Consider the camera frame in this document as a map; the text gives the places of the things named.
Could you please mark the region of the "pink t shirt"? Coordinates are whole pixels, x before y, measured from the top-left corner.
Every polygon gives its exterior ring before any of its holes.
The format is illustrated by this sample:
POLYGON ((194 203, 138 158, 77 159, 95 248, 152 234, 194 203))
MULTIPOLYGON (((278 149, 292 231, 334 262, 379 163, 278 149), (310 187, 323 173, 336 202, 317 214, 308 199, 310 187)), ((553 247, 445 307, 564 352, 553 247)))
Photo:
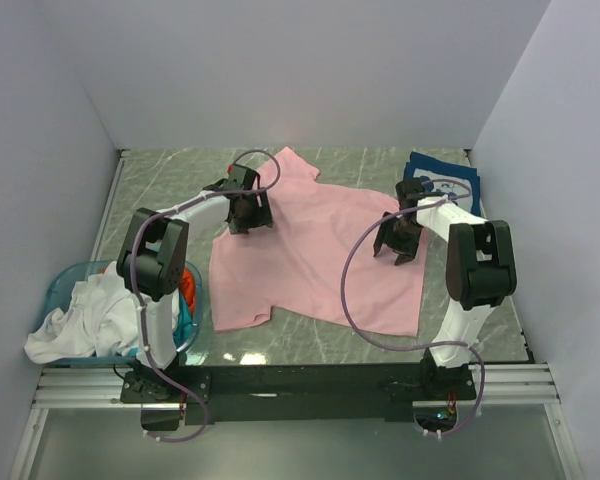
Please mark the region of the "pink t shirt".
POLYGON ((414 261, 395 266, 373 240, 351 250, 362 233, 397 201, 380 192, 321 184, 319 170, 290 148, 259 167, 270 184, 274 224, 246 235, 223 232, 209 264, 211 315, 216 332, 259 326, 279 307, 346 325, 351 316, 369 332, 415 336, 424 283, 427 242, 414 261))

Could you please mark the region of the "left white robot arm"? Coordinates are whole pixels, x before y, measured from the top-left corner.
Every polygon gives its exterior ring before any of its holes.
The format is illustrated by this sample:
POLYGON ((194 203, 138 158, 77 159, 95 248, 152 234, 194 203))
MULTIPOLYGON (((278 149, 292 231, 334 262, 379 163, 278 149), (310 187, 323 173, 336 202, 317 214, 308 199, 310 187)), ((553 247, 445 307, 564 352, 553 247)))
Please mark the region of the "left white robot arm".
POLYGON ((226 223, 233 234, 271 227, 268 191, 280 177, 277 170, 274 180, 263 186, 256 170, 234 163, 227 178, 193 198, 164 210, 140 208, 133 214, 116 270, 133 295, 137 359, 151 369, 144 389, 156 401, 169 401, 179 391, 195 396, 168 369, 178 356, 171 329, 172 297, 184 272, 189 238, 220 223, 226 223))

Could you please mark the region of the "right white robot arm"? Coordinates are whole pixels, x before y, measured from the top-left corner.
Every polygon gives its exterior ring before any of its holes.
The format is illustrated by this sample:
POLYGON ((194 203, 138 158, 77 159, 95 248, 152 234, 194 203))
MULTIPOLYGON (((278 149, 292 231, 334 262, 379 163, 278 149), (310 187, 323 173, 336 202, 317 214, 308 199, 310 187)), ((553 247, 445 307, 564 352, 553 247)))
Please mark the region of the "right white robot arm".
POLYGON ((416 259, 421 234, 429 230, 447 245, 445 282, 449 305, 432 347, 420 362, 419 387, 440 399, 463 384, 472 353, 486 319, 512 295, 517 274, 507 222, 475 216, 441 193, 429 192, 417 178, 395 186, 401 214, 383 214, 373 243, 373 255, 383 247, 400 266, 416 259))

